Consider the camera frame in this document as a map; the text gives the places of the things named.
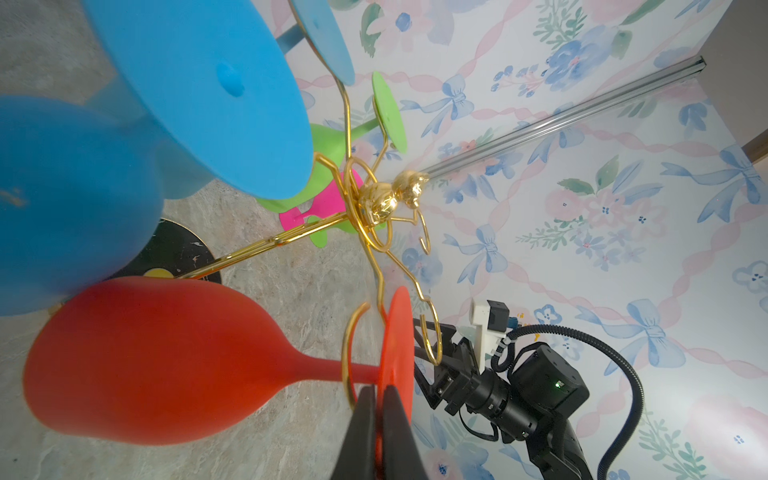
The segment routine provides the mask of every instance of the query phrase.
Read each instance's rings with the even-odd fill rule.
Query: gold metal rod
[[[386,154],[387,148],[389,147],[389,136],[386,134],[386,128],[384,128],[384,123],[382,123],[381,115],[379,115],[379,107],[376,107],[376,99],[373,99],[373,112],[376,114],[376,120],[379,121],[379,128],[382,131],[382,150],[379,152],[379,156],[376,158],[376,162],[374,162],[373,167],[371,167],[371,170],[376,171],[377,168],[379,168],[379,164],[381,163],[382,159],[384,158],[384,154]],[[366,178],[366,184],[371,181],[371,178]]]
[[[318,153],[315,153],[315,162],[323,165],[328,170],[331,170],[333,179],[336,181],[336,186],[339,188],[339,193],[341,193],[342,198],[346,199],[349,196],[349,192],[347,192],[347,189],[344,187],[344,180],[341,178],[341,172],[339,172],[339,168],[336,164],[325,155]]]
[[[304,238],[308,235],[311,235],[312,233],[325,230],[326,228],[333,227],[334,225],[338,225],[345,220],[348,220],[346,214],[336,214],[332,217],[328,217],[315,223],[299,225],[298,227],[292,228],[291,230],[278,233],[274,237],[266,238],[256,243],[252,243],[251,245],[241,248],[236,252],[232,252],[225,257],[216,259],[213,263],[207,266],[198,268],[193,272],[185,273],[184,275],[179,275],[176,278],[193,280],[203,278],[204,276],[211,275],[214,272],[218,272],[223,268],[234,265],[238,262],[242,262],[243,260],[247,260],[260,253],[264,253],[268,250],[272,250],[273,248],[287,245],[288,243],[296,241],[299,238]]]
[[[379,309],[379,315],[382,317],[382,323],[386,324],[386,309],[384,308],[384,272],[382,272],[382,269],[379,266],[379,262],[377,262],[376,258],[373,256],[373,251],[371,250],[370,245],[368,245],[366,242],[365,237],[358,235],[358,238],[362,244],[362,249],[366,252],[368,262],[371,264],[373,272],[376,274],[376,307]]]
[[[355,328],[360,317],[368,311],[371,304],[364,302],[363,305],[358,306],[357,310],[349,318],[349,322],[346,324],[344,330],[344,337],[341,342],[341,383],[344,385],[344,392],[346,393],[346,399],[349,402],[349,407],[354,410],[357,403],[357,394],[355,393],[355,386],[352,384],[352,374],[349,372],[349,366],[352,364],[352,340],[355,336]]]
[[[349,95],[346,93],[344,84],[336,78],[334,75],[333,80],[336,80],[336,86],[339,88],[341,99],[344,102],[344,140],[346,142],[346,159],[349,160],[352,157],[352,114],[349,107]]]
[[[419,238],[419,242],[422,244],[422,249],[424,250],[424,253],[429,255],[429,253],[432,251],[432,244],[429,242],[429,232],[427,231],[427,224],[424,221],[424,215],[422,214],[422,209],[417,208],[413,211],[413,218],[404,218],[404,217],[390,217],[389,218],[393,222],[408,222],[412,225],[418,225],[419,222],[421,222],[422,227],[424,229],[424,237]]]

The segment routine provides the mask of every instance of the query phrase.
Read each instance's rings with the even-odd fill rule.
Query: blue bow pattern
[[[572,107],[573,107],[572,103],[567,103],[562,107],[555,108],[553,115],[560,114],[561,112],[564,112]],[[528,159],[528,165],[534,163],[538,158],[541,158],[541,161],[543,161],[544,163],[547,163],[547,161],[549,160],[549,151],[550,149],[552,149],[552,144],[554,143],[555,139],[558,140],[558,144],[560,145],[560,148],[575,147],[577,145],[581,145],[584,143],[584,132],[582,132],[578,128],[570,127],[570,128],[564,128],[559,132],[555,132],[547,136],[533,150],[533,153],[531,154],[531,158]]]
[[[459,245],[454,237],[451,237],[447,233],[444,234],[445,240],[443,243],[458,247],[458,250],[463,254],[475,255],[476,253],[480,253],[473,261],[469,262],[469,265],[462,271],[462,274],[458,276],[458,281],[456,283],[461,283],[465,278],[469,277],[469,282],[472,285],[475,285],[475,275],[477,275],[478,268],[480,267],[483,258],[485,258],[486,272],[497,273],[507,269],[507,259],[498,252],[498,247],[496,247],[496,233],[490,225],[486,224],[477,229],[475,234],[478,236],[478,240],[480,240],[481,243],[475,243],[474,245]]]
[[[732,184],[725,187],[721,192],[712,197],[699,215],[698,223],[705,221],[712,214],[717,214],[723,222],[730,222],[730,208],[733,205],[733,199],[741,187],[746,184],[746,198],[753,205],[768,205],[768,187],[760,178],[760,174],[755,171],[750,159],[746,157],[741,147],[733,145],[720,152],[720,159],[733,168],[719,170],[711,174],[695,175],[686,168],[676,164],[662,162],[667,169],[661,172],[662,175],[676,175],[678,177],[691,177],[699,185],[720,185],[737,178]]]
[[[447,98],[443,98],[442,100],[438,100],[435,103],[423,107],[411,100],[401,100],[400,103],[402,103],[402,108],[400,110],[421,110],[426,114],[440,111],[440,113],[429,122],[427,128],[424,129],[422,138],[424,138],[430,131],[433,134],[436,134],[440,130],[440,124],[448,114],[451,114],[451,120],[456,120],[471,114],[475,110],[475,104],[467,100],[466,95],[464,95],[465,88],[466,83],[464,82],[464,77],[460,74],[456,74],[442,84],[442,93],[448,95]]]
[[[673,369],[685,363],[683,350],[667,340],[667,334],[659,326],[659,311],[650,300],[635,300],[627,305],[627,311],[639,325],[605,325],[591,310],[583,306],[576,308],[581,312],[580,315],[576,315],[576,318],[603,327],[603,330],[615,339],[628,339],[645,332],[647,338],[636,339],[619,352],[632,365],[646,343],[648,344],[648,362],[651,365]],[[605,369],[604,375],[610,375],[617,368],[618,365],[611,362]]]
[[[508,180],[511,180],[515,176],[515,165],[522,159],[523,155],[515,151],[496,155],[498,163],[495,165],[488,165],[485,168],[485,174],[496,175],[498,172],[502,172]]]

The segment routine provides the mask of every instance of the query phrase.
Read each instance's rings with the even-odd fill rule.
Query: flower pattern
[[[501,172],[507,180],[515,177],[515,165],[520,163],[523,155],[515,151],[505,152],[496,155],[496,163],[485,167],[485,174],[488,176],[496,175]]]
[[[429,3],[425,0],[376,0],[381,16],[368,25],[367,35],[380,36],[377,49],[384,55],[392,53],[398,45],[403,51],[413,51],[413,39],[424,35],[433,27],[426,16]]]
[[[610,265],[618,265],[621,263],[619,260],[619,253],[621,253],[621,250],[618,248],[602,251],[598,254],[598,258],[595,260],[594,265],[599,266],[601,270],[607,272]]]
[[[744,405],[748,401],[702,396],[691,407],[684,428],[713,466],[733,480],[763,478],[768,472],[768,415]]]
[[[427,255],[421,248],[407,248],[402,253],[401,261],[413,273],[422,288],[429,290],[439,283],[442,263],[437,253]]]
[[[576,244],[579,246],[579,248],[576,249],[576,254],[580,255],[583,253],[587,258],[592,258],[593,253],[601,255],[602,250],[605,249],[605,243],[602,242],[603,237],[592,238],[592,235],[587,233],[584,236],[584,239],[576,239]]]
[[[475,140],[466,142],[460,142],[458,146],[454,147],[453,143],[447,143],[439,148],[441,154],[439,158],[445,159],[451,157],[454,154],[470,151],[480,145],[489,142],[493,138],[493,130],[489,128],[483,135]],[[443,196],[445,202],[450,204],[455,201],[460,204],[464,201],[464,195],[468,195],[471,198],[477,198],[478,192],[482,193],[484,197],[496,200],[496,193],[493,191],[493,187],[487,178],[488,169],[485,163],[477,163],[475,165],[469,165],[466,168],[457,170],[446,175],[447,182],[442,180],[441,187],[443,189]]]
[[[429,480],[463,480],[456,459],[443,449],[432,449],[422,456]]]
[[[546,84],[552,91],[567,91],[593,74],[611,56],[612,34],[604,25],[592,28],[580,40],[560,47],[547,60],[550,74]]]
[[[704,121],[707,114],[709,114],[709,110],[703,102],[682,107],[678,117],[680,124],[685,127],[683,138],[686,140],[691,138],[695,131],[707,131],[707,123]]]
[[[635,240],[643,240],[646,237],[663,237],[667,233],[666,218],[666,207],[654,206],[650,199],[641,198],[625,210],[621,222]]]
[[[608,236],[611,237],[611,239],[608,241],[608,245],[615,242],[621,245],[622,247],[625,247],[627,245],[627,242],[632,240],[632,233],[626,228],[623,228],[616,233],[608,232]]]
[[[625,19],[644,2],[645,0],[584,0],[584,13],[594,22],[605,25],[614,20]]]
[[[569,190],[556,190],[545,200],[547,215],[561,220],[573,220],[581,215],[583,209],[581,198]]]
[[[608,472],[608,480],[630,480],[626,470],[619,468],[618,472]]]
[[[621,259],[625,263],[629,263],[629,262],[640,263],[641,262],[640,255],[645,253],[645,251],[646,249],[644,247],[632,248],[629,245],[627,245],[624,247],[624,253],[622,253]]]
[[[456,446],[456,460],[465,480],[493,480],[493,475],[483,465],[488,461],[488,450],[464,442]]]
[[[555,312],[554,307],[549,303],[540,309],[534,310],[533,316],[536,317],[536,320],[538,320],[539,323],[543,323],[545,325],[557,325],[563,321],[563,316]]]
[[[379,153],[381,152],[382,148],[384,147],[384,136],[382,135],[382,132],[379,129],[374,130],[371,134],[366,135],[366,138],[368,139],[370,146],[372,147],[373,152],[368,154],[368,151],[361,152],[361,154],[368,154],[368,157],[362,157],[361,155],[357,155],[360,158],[376,158],[379,156]],[[402,160],[402,157],[397,152],[397,150],[394,148],[394,146],[390,146],[389,149],[384,153],[385,160]]]
[[[616,227],[624,220],[624,198],[611,190],[603,190],[586,202],[587,221],[592,227]]]
[[[515,72],[515,68],[507,65],[493,77],[491,91],[503,91],[504,88],[517,87],[518,97],[533,97],[546,78],[547,70],[538,71],[538,64],[523,67]]]
[[[581,358],[581,352],[584,350],[582,342],[562,335],[553,335],[552,337],[552,339],[547,340],[547,343],[555,352],[571,361]]]
[[[768,293],[768,263],[758,260],[749,266],[737,268],[733,281],[752,293]]]
[[[672,48],[671,50],[664,50],[654,59],[654,67],[659,69],[671,67],[672,65],[675,65],[676,63],[689,58],[690,55],[690,47],[679,47]]]
[[[709,5],[711,0],[693,0],[691,3],[688,4],[686,8],[683,8],[682,12],[677,14],[677,17],[680,18],[683,15],[685,15],[689,10],[693,9],[693,7],[696,7],[696,12],[701,13],[702,10],[704,10],[704,7]]]

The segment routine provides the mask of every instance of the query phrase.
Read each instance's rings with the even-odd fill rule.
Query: gold wire hook
[[[346,93],[344,84],[333,75],[336,86],[339,88],[341,99],[344,102],[344,143],[346,146],[345,157],[349,160],[352,157],[352,113],[349,107],[349,95]]]
[[[366,189],[365,194],[360,194],[356,199],[352,198],[352,196],[349,196],[345,199],[347,214],[349,215],[350,220],[353,222],[353,225],[357,227],[356,230],[365,237],[366,243],[377,252],[385,253],[392,246],[393,232],[392,222],[389,219],[389,216],[391,216],[391,214],[397,208],[397,199],[395,198],[395,195],[392,192],[392,188],[389,186],[389,184],[382,184],[378,182],[376,175],[373,173],[368,164],[357,157],[352,157],[349,159],[349,161],[346,163],[346,166],[344,167],[343,180],[344,185],[348,191],[352,191],[353,189],[357,188],[352,171],[352,166],[355,164],[359,165],[363,170],[365,170],[368,174],[368,178],[372,178],[374,183],[369,185],[369,188]],[[364,207],[363,204],[366,204],[367,206],[366,211],[369,215],[367,218],[362,216],[363,212],[361,212],[361,209]],[[374,210],[372,207],[376,208],[376,215],[374,215],[373,212],[368,211]],[[387,240],[385,243],[382,243],[382,241],[379,240],[379,235],[375,230],[375,227],[382,223],[382,220],[387,224]]]
[[[379,152],[379,156],[376,158],[376,161],[373,163],[373,167],[371,167],[371,170],[376,171],[376,169],[379,168],[379,164],[384,158],[384,155],[386,154],[387,149],[389,148],[389,135],[387,135],[386,128],[384,128],[384,123],[382,122],[381,115],[379,115],[379,107],[376,106],[375,95],[373,98],[373,113],[376,115],[376,120],[379,121],[379,129],[382,131],[382,140],[383,140],[382,150]]]
[[[432,318],[435,320],[435,333],[437,334],[437,355],[432,351],[432,343],[427,337],[427,323],[424,315],[421,315],[422,334],[424,336],[424,347],[427,351],[427,357],[429,358],[429,361],[432,362],[433,365],[440,365],[440,362],[442,362],[442,338],[440,336],[440,321],[437,317],[437,309],[435,308],[435,304],[432,303],[432,299],[424,295],[424,292],[422,292],[422,286],[419,284],[419,281],[416,279],[413,273],[411,273],[411,271],[402,264],[402,262],[395,256],[395,254],[388,250],[386,254],[389,256],[389,258],[392,259],[393,262],[397,264],[397,266],[400,267],[403,272],[405,272],[408,278],[411,279],[413,286],[416,287],[416,294],[419,296],[419,300],[426,303],[429,306],[429,310],[432,312]]]
[[[422,209],[417,208],[413,211],[413,218],[404,218],[404,217],[392,217],[393,221],[396,222],[408,222],[413,225],[418,225],[419,223],[422,225],[422,229],[424,230],[424,237],[419,237],[419,242],[422,245],[422,250],[424,250],[424,253],[429,255],[432,252],[432,244],[429,242],[429,231],[427,230],[427,224],[424,221],[424,215],[422,215]]]
[[[376,258],[373,256],[373,252],[371,251],[371,246],[373,245],[373,242],[370,241],[369,238],[366,236],[366,230],[365,230],[365,227],[362,225],[362,221],[360,221],[359,217],[354,217],[354,214],[357,210],[351,202],[352,195],[348,193],[355,192],[355,194],[357,194],[358,193],[357,185],[355,184],[355,182],[344,181],[346,178],[352,178],[351,176],[349,176],[349,174],[351,174],[351,171],[348,174],[345,174],[345,178],[342,179],[341,173],[339,172],[339,168],[329,158],[325,157],[322,154],[315,154],[315,161],[323,165],[325,168],[328,168],[329,170],[331,170],[331,173],[333,174],[333,178],[336,181],[336,186],[339,188],[339,192],[341,193],[342,198],[344,198],[344,201],[347,206],[346,216],[349,222],[352,223],[354,227],[356,227],[360,244],[362,245],[362,248],[366,253],[366,257],[368,257],[368,262],[371,264],[371,267],[373,268],[373,272],[376,274],[376,282],[377,282],[376,306],[378,307],[379,315],[382,318],[382,322],[386,323],[386,309],[384,307],[384,289],[385,289],[384,272],[382,272],[382,269],[379,266],[379,263],[376,262]],[[374,180],[376,179],[376,176],[375,174],[373,174],[372,171],[369,172],[367,170],[366,173],[369,173],[369,177],[372,177]],[[388,230],[390,233],[392,232],[392,228],[389,227],[389,225],[388,225]],[[388,234],[388,243],[391,243],[391,239],[389,239],[389,234]]]
[[[350,373],[350,367],[352,365],[352,341],[355,337],[355,328],[360,317],[368,311],[371,304],[364,302],[358,306],[352,316],[349,318],[349,322],[344,329],[344,337],[341,343],[341,383],[344,385],[344,392],[346,393],[347,402],[349,407],[354,410],[357,403],[357,393],[355,392],[355,386],[352,381],[352,374]]]

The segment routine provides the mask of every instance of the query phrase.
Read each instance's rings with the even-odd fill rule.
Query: silicone wine glass
[[[288,53],[306,38],[317,57],[344,85],[355,84],[355,68],[352,58],[333,17],[328,2],[318,0],[288,1],[296,24],[275,40],[283,53]]]
[[[367,134],[381,122],[395,148],[405,153],[408,151],[408,140],[406,128],[402,124],[402,116],[397,107],[397,101],[392,96],[392,91],[389,90],[389,86],[379,72],[373,72],[371,83],[373,85],[374,111],[377,118],[353,128],[351,130],[352,141]],[[317,124],[311,124],[310,127],[312,128],[312,142],[315,152],[325,155],[337,167],[341,167],[344,161],[344,132]],[[288,210],[298,207],[300,204],[320,194],[331,184],[332,180],[333,175],[330,170],[316,165],[312,170],[310,181],[296,196],[287,200],[265,200],[259,198],[258,201],[267,210],[273,211],[276,214],[284,214]]]
[[[409,323],[412,345],[402,295],[407,307],[396,311],[407,311],[399,321]],[[378,367],[353,365],[353,380],[393,382],[392,368],[380,375]],[[127,276],[90,287],[53,315],[30,348],[24,394],[57,432],[167,445],[224,430],[305,379],[340,381],[340,362],[298,352],[242,293]]]
[[[155,157],[166,198],[214,177],[276,199],[306,185],[313,149],[301,93],[249,0],[83,6],[119,72],[88,107],[118,120],[133,146]]]
[[[0,316],[48,308],[107,278],[149,241],[163,208],[154,162],[109,118],[0,96]]]
[[[360,178],[360,175],[354,170],[352,175],[355,177],[355,184],[361,187],[362,178]],[[345,211],[346,204],[339,193],[339,188],[335,184],[330,184],[312,200],[312,206],[306,212],[302,213],[298,208],[292,208],[286,213],[280,214],[280,225],[283,226],[284,230],[290,230],[299,225],[304,225],[304,221],[309,217],[328,218],[331,215]]]

